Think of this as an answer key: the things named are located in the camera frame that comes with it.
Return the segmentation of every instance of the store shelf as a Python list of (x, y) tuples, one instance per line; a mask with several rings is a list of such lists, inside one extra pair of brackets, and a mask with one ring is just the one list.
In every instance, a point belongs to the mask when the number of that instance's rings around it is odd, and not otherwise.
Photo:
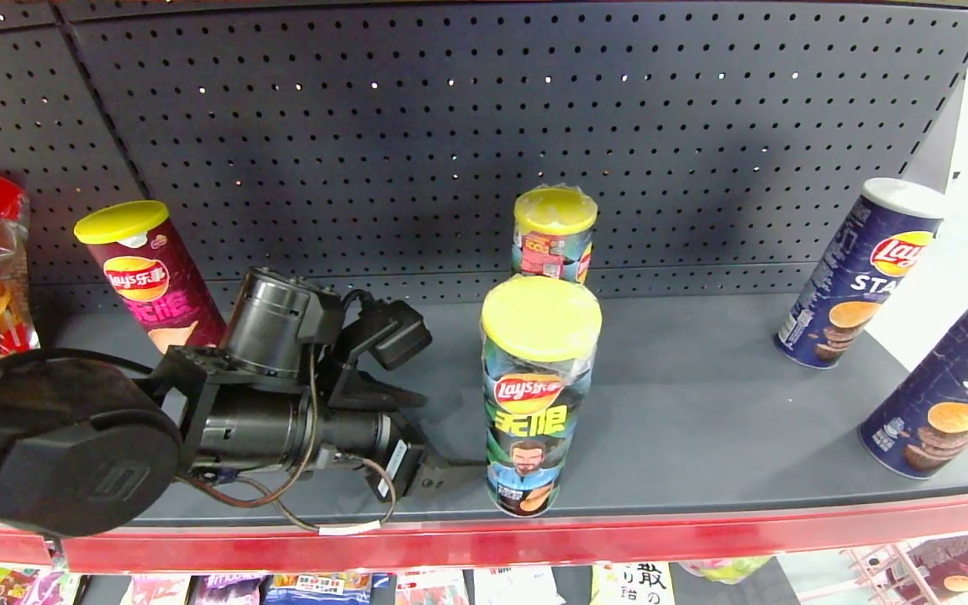
[[(541, 518), (498, 512), (481, 474), (400, 502), (381, 532), (331, 539), (285, 525), (270, 507), (229, 508), (172, 486), (127, 528), (65, 540), (66, 556), (83, 573), (396, 570), (761, 555), (968, 531), (968, 450), (926, 481), (873, 460), (854, 428), (906, 372), (871, 337), (833, 371), (784, 359), (770, 334), (791, 299), (603, 300), (591, 394), (562, 493)], [(381, 379), (430, 397), (420, 418), (442, 452), (480, 459), (480, 307), (420, 310), (434, 344)], [(43, 325), (45, 342), (157, 361), (128, 315)], [(360, 476), (343, 471), (319, 472), (284, 499), (316, 521), (381, 512)]]

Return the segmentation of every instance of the yellow plastic lid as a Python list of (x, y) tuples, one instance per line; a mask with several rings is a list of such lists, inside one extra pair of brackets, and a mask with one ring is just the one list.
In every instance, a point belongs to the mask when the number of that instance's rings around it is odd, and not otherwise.
[(484, 298), (481, 326), (503, 351), (553, 363), (588, 356), (600, 336), (600, 303), (587, 287), (547, 276), (512, 276)]
[(523, 233), (552, 236), (580, 233), (596, 223), (596, 203), (573, 187), (542, 187), (524, 192), (514, 203), (514, 219)]
[(97, 210), (77, 221), (73, 234), (81, 244), (111, 244), (143, 234), (159, 226), (170, 217), (166, 205), (154, 199), (120, 203), (118, 206)]

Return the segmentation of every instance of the red chip can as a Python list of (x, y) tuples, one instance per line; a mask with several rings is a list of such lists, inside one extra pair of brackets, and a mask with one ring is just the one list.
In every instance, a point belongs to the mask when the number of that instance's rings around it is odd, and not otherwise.
[(219, 344), (226, 323), (164, 203), (143, 199), (97, 210), (73, 234), (160, 353), (170, 345)]

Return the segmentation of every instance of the electric cable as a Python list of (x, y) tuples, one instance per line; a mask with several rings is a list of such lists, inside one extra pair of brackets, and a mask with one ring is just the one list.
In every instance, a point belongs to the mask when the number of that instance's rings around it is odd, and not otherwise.
[(356, 290), (350, 290), (349, 292), (346, 293), (345, 296), (342, 297), (342, 310), (349, 311), (350, 305), (353, 305), (353, 301), (358, 298), (360, 298), (361, 305), (364, 305), (364, 303), (373, 303), (376, 301), (376, 299), (372, 296), (372, 292), (368, 292), (367, 290), (361, 290), (360, 288), (356, 288)]
[[(358, 534), (362, 532), (368, 532), (368, 531), (371, 531), (372, 529), (379, 529), (381, 526), (383, 526), (384, 523), (387, 523), (387, 521), (391, 520), (391, 516), (393, 516), (393, 514), (395, 513), (395, 508), (396, 506), (398, 506), (398, 492), (395, 489), (395, 480), (391, 478), (391, 474), (389, 474), (389, 472), (387, 472), (387, 470), (385, 470), (383, 466), (380, 466), (380, 464), (377, 463), (375, 460), (368, 459), (368, 457), (359, 456), (359, 455), (344, 455), (344, 456), (346, 460), (354, 460), (355, 462), (360, 462), (362, 466), (368, 466), (373, 471), (375, 471), (376, 474), (379, 475), (381, 479), (383, 479), (384, 483), (387, 484), (387, 489), (389, 490), (388, 493), (391, 494), (391, 501), (387, 503), (387, 512), (384, 513), (383, 516), (379, 517), (379, 519), (376, 519), (376, 520), (366, 521), (365, 523), (353, 523), (353, 524), (347, 524), (347, 525), (316, 525), (314, 523), (310, 523), (306, 520), (301, 519), (296, 514), (291, 513), (291, 510), (286, 508), (286, 505), (283, 504), (281, 499), (276, 498), (276, 500), (274, 501), (274, 505), (276, 505), (276, 508), (279, 509), (279, 513), (281, 513), (281, 515), (285, 517), (287, 521), (291, 522), (291, 524), (293, 525), (298, 526), (300, 529), (304, 529), (304, 531), (307, 531), (307, 532), (315, 532), (323, 535), (352, 535), (352, 534)], [(253, 487), (253, 489), (257, 490), (262, 494), (271, 493), (271, 490), (269, 490), (268, 487), (264, 486), (264, 483), (260, 483), (256, 479), (249, 478), (249, 477), (241, 477), (238, 480), (241, 481), (242, 483), (245, 483), (246, 486)]]
[[(289, 478), (286, 479), (286, 482), (279, 486), (276, 490), (270, 491), (264, 487), (264, 497), (258, 497), (256, 499), (239, 499), (216, 490), (215, 487), (208, 486), (207, 483), (200, 482), (192, 477), (178, 475), (176, 476), (176, 480), (181, 483), (186, 483), (188, 486), (195, 487), (195, 489), (200, 490), (209, 497), (218, 499), (218, 501), (222, 502), (223, 504), (236, 506), (238, 508), (259, 508), (277, 501), (281, 495), (286, 493), (286, 490), (288, 490), (293, 483), (296, 483), (297, 480), (301, 478), (301, 474), (304, 472), (304, 467), (308, 466), (308, 460), (311, 459), (312, 453), (315, 451), (316, 435), (319, 433), (319, 399), (316, 397), (316, 393), (318, 393), (318, 390), (316, 390), (316, 345), (311, 345), (311, 347), (308, 348), (308, 388), (310, 388), (310, 392), (308, 392), (308, 429), (310, 429), (308, 444), (306, 447), (304, 447), (303, 456), (301, 456), (300, 462), (293, 467)], [(246, 479), (247, 478), (238, 478), (235, 479), (235, 481), (249, 483), (249, 485), (252, 485), (252, 480)]]
[(11, 371), (12, 369), (26, 366), (27, 364), (38, 363), (38, 361), (68, 359), (102, 361), (104, 364), (111, 364), (119, 368), (128, 369), (128, 371), (135, 371), (138, 372), (138, 374), (147, 375), (153, 372), (153, 368), (150, 368), (145, 364), (139, 364), (134, 360), (124, 359), (124, 357), (119, 357), (117, 355), (111, 355), (108, 353), (99, 353), (96, 351), (87, 351), (85, 349), (70, 349), (66, 347), (32, 349), (30, 351), (22, 351), (12, 355), (7, 355), (0, 359), (0, 371)]

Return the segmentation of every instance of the white lid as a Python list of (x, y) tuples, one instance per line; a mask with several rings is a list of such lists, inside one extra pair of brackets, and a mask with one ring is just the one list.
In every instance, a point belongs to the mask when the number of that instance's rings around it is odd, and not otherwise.
[(943, 218), (946, 196), (936, 189), (899, 179), (869, 179), (861, 185), (861, 195), (876, 206), (894, 210), (910, 217)]

